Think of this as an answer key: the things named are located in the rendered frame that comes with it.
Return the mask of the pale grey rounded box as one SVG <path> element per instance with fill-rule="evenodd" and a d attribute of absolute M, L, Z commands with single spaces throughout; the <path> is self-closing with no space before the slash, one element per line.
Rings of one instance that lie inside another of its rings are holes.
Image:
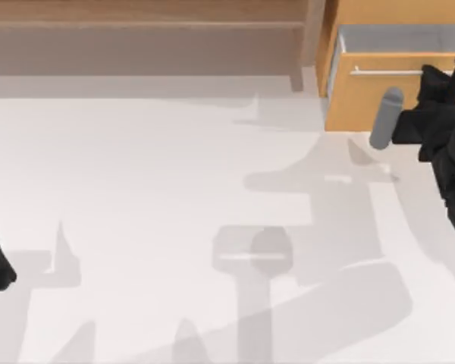
<path fill-rule="evenodd" d="M 382 96 L 369 137 L 372 148 L 383 150 L 390 144 L 403 110 L 403 100 L 403 91 L 398 87 L 388 88 Z"/>

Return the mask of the grey pierced drawer inside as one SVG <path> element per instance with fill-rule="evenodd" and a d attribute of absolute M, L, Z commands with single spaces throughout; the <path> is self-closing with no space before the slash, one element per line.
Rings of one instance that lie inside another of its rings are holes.
<path fill-rule="evenodd" d="M 337 54 L 455 52 L 455 24 L 342 25 L 334 50 Z"/>

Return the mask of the pale wooden drawer front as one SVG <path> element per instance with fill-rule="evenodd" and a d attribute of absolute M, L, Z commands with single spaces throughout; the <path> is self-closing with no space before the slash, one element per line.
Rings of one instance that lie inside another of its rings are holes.
<path fill-rule="evenodd" d="M 421 70 L 424 64 L 451 73 L 455 68 L 455 52 L 342 53 L 332 83 L 325 129 L 370 131 L 382 96 L 390 87 L 403 91 L 404 108 L 417 103 L 420 75 L 351 76 L 355 66 L 361 70 Z"/>

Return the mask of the pale wooden cupboard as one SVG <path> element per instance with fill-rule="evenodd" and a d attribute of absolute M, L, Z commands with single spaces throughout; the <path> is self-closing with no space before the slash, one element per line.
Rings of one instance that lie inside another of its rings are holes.
<path fill-rule="evenodd" d="M 325 0 L 315 54 L 321 97 L 327 96 L 337 29 L 346 24 L 455 24 L 455 0 Z"/>

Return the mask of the brown wooden open shelf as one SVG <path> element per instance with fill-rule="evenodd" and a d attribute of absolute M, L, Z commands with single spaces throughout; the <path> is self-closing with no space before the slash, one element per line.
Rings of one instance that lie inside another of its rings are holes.
<path fill-rule="evenodd" d="M 327 0 L 0 0 L 0 76 L 285 76 Z"/>

